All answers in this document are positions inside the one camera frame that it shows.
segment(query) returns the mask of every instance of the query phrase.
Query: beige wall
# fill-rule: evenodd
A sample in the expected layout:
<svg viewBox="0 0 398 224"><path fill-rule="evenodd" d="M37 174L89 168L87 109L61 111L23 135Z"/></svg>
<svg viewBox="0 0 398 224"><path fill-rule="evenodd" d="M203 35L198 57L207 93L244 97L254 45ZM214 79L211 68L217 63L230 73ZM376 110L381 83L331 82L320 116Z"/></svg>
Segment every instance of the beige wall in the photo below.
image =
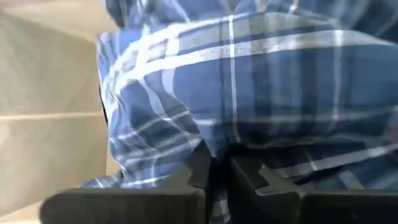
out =
<svg viewBox="0 0 398 224"><path fill-rule="evenodd" d="M0 216L105 173L95 54L0 15Z"/></svg>

